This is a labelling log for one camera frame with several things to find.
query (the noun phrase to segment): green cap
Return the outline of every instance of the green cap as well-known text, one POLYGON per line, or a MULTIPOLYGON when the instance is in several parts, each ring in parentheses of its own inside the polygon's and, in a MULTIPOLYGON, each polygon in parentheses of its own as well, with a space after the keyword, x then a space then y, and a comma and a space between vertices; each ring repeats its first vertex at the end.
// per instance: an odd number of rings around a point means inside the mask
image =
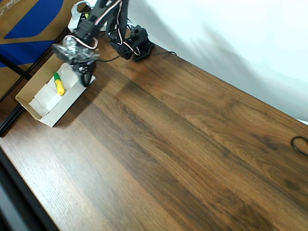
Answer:
POLYGON ((53 77, 54 77, 54 81, 56 81, 57 79, 61 80, 61 79, 60 79, 60 76, 59 76, 59 74, 58 74, 57 72, 55 72, 55 73, 53 74, 53 77))

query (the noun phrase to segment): clear plastic wrap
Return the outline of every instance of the clear plastic wrap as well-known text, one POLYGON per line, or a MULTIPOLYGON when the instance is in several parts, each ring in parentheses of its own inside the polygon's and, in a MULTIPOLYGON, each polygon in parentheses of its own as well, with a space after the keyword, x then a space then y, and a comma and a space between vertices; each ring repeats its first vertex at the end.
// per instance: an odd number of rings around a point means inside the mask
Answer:
POLYGON ((96 61, 100 57, 98 49, 89 49, 71 36, 65 37, 62 45, 53 44, 53 50, 59 59, 69 64, 96 61))

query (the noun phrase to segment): wood grain surface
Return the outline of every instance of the wood grain surface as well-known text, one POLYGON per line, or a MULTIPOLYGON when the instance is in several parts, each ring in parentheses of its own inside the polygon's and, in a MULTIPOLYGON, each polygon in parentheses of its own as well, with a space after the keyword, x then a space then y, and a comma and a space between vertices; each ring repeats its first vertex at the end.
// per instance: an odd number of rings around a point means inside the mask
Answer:
POLYGON ((308 229, 306 125, 172 54, 95 75, 54 128, 24 113, 0 140, 61 230, 308 229))

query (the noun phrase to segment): yellow object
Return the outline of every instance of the yellow object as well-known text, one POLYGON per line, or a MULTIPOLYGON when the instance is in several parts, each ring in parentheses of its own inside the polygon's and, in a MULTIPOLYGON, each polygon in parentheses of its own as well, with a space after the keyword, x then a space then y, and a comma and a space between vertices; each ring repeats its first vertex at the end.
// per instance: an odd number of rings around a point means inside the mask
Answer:
POLYGON ((54 73, 53 77, 54 77, 54 82, 56 84, 58 95, 64 95, 65 89, 64 89, 64 86, 63 86, 63 83, 62 83, 62 81, 60 79, 59 74, 58 73, 54 73))

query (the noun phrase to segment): cardboard box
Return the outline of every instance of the cardboard box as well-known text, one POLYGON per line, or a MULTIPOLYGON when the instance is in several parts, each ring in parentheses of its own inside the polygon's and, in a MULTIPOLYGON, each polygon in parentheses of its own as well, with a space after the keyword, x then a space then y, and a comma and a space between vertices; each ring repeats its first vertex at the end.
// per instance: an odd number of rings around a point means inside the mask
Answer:
MULTIPOLYGON (((0 53, 27 70, 64 31, 78 0, 0 0, 0 53)), ((19 79, 0 63, 0 97, 19 79)))
POLYGON ((64 113, 69 109, 69 107, 75 102, 75 100, 82 94, 86 89, 78 80, 77 75, 71 70, 69 73, 69 78, 77 79, 70 85, 70 89, 67 90, 64 96, 61 97, 60 101, 51 110, 48 110, 47 114, 42 114, 44 112, 38 112, 31 105, 33 105, 33 100, 36 97, 38 101, 45 96, 42 96, 41 89, 50 86, 51 88, 55 85, 51 84, 51 79, 53 74, 59 70, 63 62, 59 60, 55 55, 53 55, 40 70, 27 82, 27 84, 21 89, 17 94, 16 100, 38 121, 53 127, 55 123, 64 115, 64 113))

